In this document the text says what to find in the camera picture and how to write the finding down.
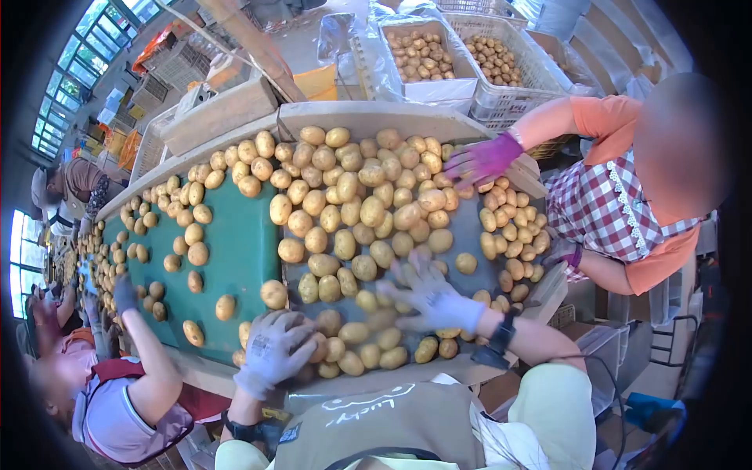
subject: wristwatch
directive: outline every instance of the wristwatch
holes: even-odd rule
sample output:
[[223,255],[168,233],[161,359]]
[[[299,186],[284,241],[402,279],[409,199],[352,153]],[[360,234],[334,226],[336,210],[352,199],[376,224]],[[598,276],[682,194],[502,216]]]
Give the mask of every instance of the wristwatch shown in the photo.
[[491,367],[506,370],[509,368],[509,361],[504,359],[504,353],[507,351],[509,341],[512,340],[516,331],[512,326],[514,318],[519,315],[520,309],[512,307],[504,315],[504,321],[496,326],[496,330],[488,340],[487,346],[481,346],[475,350],[471,359],[479,364],[489,365]]
[[230,421],[230,419],[227,417],[227,411],[228,410],[222,412],[222,422],[224,423],[227,430],[230,431],[230,434],[232,434],[233,438],[238,439],[239,441],[246,442],[264,440],[263,431],[259,428],[258,425],[252,424],[250,426],[246,426],[244,424],[238,424],[235,421]]

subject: yellow shirt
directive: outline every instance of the yellow shirt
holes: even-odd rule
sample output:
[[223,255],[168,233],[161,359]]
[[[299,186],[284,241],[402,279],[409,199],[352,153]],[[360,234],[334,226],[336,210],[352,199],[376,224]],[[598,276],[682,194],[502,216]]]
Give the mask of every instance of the yellow shirt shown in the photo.
[[[596,423],[590,401],[592,387],[583,371],[567,364],[540,364],[520,382],[520,392],[508,412],[509,423],[495,423],[481,417],[473,431],[484,444],[486,468],[512,470],[502,454],[513,455],[532,468],[593,467],[596,452]],[[535,446],[544,455],[535,455]],[[271,463],[252,444],[227,441],[217,449],[216,470],[273,470]],[[409,455],[374,456],[352,462],[345,470],[457,470],[451,462],[418,460]]]

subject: red apron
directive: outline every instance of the red apron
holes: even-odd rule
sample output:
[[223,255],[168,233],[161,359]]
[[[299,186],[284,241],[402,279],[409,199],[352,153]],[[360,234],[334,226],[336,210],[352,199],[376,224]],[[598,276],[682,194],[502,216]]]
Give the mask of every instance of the red apron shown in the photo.
[[[635,173],[632,150],[601,165],[577,162],[544,185],[548,224],[559,236],[627,265],[700,223],[697,218],[658,225]],[[587,279],[571,266],[566,273],[569,282]]]
[[[111,381],[117,378],[139,378],[145,375],[145,372],[144,367],[140,362],[130,362],[127,359],[108,359],[92,367],[92,376],[94,374],[96,374],[96,376],[99,378],[99,385],[90,393],[89,399],[91,399],[91,396],[93,396],[94,393],[96,393],[96,390],[106,381]],[[191,418],[193,418],[193,421],[191,421],[186,430],[176,439],[174,439],[170,443],[170,445],[149,455],[140,462],[118,463],[130,468],[139,467],[140,465],[145,464],[149,460],[152,460],[154,457],[161,455],[172,446],[182,441],[183,438],[185,438],[188,434],[190,434],[191,431],[193,431],[193,423],[195,421],[204,420],[206,418],[215,416],[222,411],[225,411],[227,408],[229,408],[231,401],[232,400],[224,396],[219,396],[212,392],[207,392],[206,390],[201,390],[192,385],[183,384],[183,389],[180,392],[180,396],[178,396],[177,398],[177,403],[181,407],[183,407],[185,411],[188,412]],[[96,451],[102,456],[110,459],[110,457],[106,453],[102,452],[102,450],[96,448]]]

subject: worker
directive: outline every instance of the worker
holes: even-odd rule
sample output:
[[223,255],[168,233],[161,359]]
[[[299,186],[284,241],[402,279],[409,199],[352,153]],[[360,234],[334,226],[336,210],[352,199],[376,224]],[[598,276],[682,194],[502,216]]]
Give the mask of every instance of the worker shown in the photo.
[[311,406],[288,422],[270,465],[244,439],[253,440],[249,436],[262,422],[262,405],[274,386],[295,376],[316,349],[314,340],[305,341],[312,326],[301,324],[301,314],[276,311],[251,326],[214,468],[592,468],[592,387],[584,360],[571,357],[581,354],[577,345],[542,323],[507,317],[462,297],[425,253],[413,250],[409,260],[414,268],[405,272],[409,290],[377,283],[380,294],[420,312],[400,318],[399,328],[462,328],[504,342],[532,366],[522,377],[509,422],[489,418],[467,386],[440,374],[428,383]]
[[76,286],[78,279],[74,276],[58,300],[52,295],[44,295],[37,287],[34,295],[26,297],[26,314],[29,323],[33,320],[33,343],[40,356],[45,356],[55,347],[57,341],[70,335],[83,326],[82,319],[76,312]]
[[32,202],[41,209],[45,222],[48,210],[64,205],[70,217],[80,220],[80,228],[74,228],[75,241],[78,233],[91,232],[96,214],[123,189],[97,165],[76,158],[57,168],[37,168],[32,177]]
[[138,311],[130,279],[120,276],[113,296],[139,359],[98,362],[87,377],[71,357],[55,353],[38,360],[30,378],[47,412],[70,429],[74,440],[121,465],[137,467],[185,437],[194,422],[219,420],[229,400],[183,384]]
[[659,83],[643,104],[626,96],[568,97],[538,106],[492,141],[447,162],[458,187],[501,176],[523,152],[565,134],[594,137],[584,160],[544,181],[553,230],[545,265],[567,278],[642,294],[694,256],[701,217],[729,187],[717,87],[695,74]]

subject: hand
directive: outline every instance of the hand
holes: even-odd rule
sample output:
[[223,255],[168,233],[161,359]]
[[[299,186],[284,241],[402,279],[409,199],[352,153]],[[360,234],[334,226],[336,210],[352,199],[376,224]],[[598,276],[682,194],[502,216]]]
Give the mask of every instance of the hand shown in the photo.
[[472,184],[482,186],[502,176],[524,151],[509,132],[504,132],[492,141],[472,144],[453,153],[444,170],[450,179],[462,178],[456,185],[458,190]]
[[88,217],[84,217],[84,218],[83,218],[83,219],[81,220],[81,228],[79,229],[79,231],[78,231],[78,232],[79,232],[79,234],[80,234],[80,235],[82,235],[82,236],[84,236],[84,237],[85,237],[85,236],[87,236],[87,235],[89,234],[89,232],[91,232],[91,231],[92,231],[92,221],[91,221],[91,219],[90,219],[90,218],[88,218]]
[[127,274],[121,274],[115,280],[115,289],[112,293],[117,307],[117,313],[122,315],[124,311],[131,308],[138,310],[138,297],[136,289],[131,283],[131,278]]
[[300,371],[317,347],[310,338],[315,325],[301,324],[302,321],[302,314],[285,310],[273,311],[253,321],[245,364],[233,377],[238,387],[264,401],[275,385]]
[[543,267],[549,269],[559,262],[566,261],[572,268],[577,268],[582,259],[582,245],[562,238],[550,227],[546,227],[546,232],[551,236],[551,248],[549,255],[541,261]]
[[89,324],[91,325],[101,322],[97,303],[98,299],[95,294],[88,291],[83,293],[83,308],[86,310],[86,317],[89,319]]
[[388,282],[376,283],[376,290],[380,294],[408,304],[420,312],[416,317],[399,318],[397,326],[421,332],[462,328],[474,333],[486,306],[457,293],[431,263],[430,256],[419,250],[412,250],[408,259],[414,270],[403,270],[396,260],[392,261],[391,269],[397,278],[405,279],[411,290],[398,290]]

